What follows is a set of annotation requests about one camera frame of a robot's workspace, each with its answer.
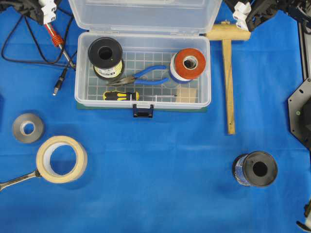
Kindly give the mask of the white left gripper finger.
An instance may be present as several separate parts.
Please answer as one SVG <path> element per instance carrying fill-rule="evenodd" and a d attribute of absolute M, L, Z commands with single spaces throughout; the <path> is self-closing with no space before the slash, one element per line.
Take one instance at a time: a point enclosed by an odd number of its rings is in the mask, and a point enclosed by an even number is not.
<path fill-rule="evenodd" d="M 53 0 L 40 0 L 41 10 L 43 12 L 43 24 L 51 23 L 56 20 L 57 5 Z"/>

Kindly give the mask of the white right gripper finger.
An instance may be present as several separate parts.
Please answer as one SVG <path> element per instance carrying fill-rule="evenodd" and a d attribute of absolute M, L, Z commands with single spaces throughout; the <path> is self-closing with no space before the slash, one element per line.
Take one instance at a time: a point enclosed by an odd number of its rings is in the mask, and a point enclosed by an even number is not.
<path fill-rule="evenodd" d="M 250 2 L 237 2 L 234 6 L 233 18 L 236 20 L 236 26 L 242 30 L 248 31 L 246 19 L 250 14 Z"/>

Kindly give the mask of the black right robot arm base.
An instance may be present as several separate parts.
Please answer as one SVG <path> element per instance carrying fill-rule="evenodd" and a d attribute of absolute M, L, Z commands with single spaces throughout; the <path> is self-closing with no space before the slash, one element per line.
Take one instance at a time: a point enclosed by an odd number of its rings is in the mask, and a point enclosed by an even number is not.
<path fill-rule="evenodd" d="M 291 133 L 311 150 L 311 79 L 307 78 L 288 98 Z"/>

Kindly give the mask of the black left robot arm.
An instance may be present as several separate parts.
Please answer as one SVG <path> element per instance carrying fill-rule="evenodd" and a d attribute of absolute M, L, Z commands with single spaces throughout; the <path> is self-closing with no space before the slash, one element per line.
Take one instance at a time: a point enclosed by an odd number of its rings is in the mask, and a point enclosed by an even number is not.
<path fill-rule="evenodd" d="M 1 0 L 0 12 L 13 7 L 21 15 L 45 25 L 56 19 L 55 12 L 60 2 L 60 0 Z"/>

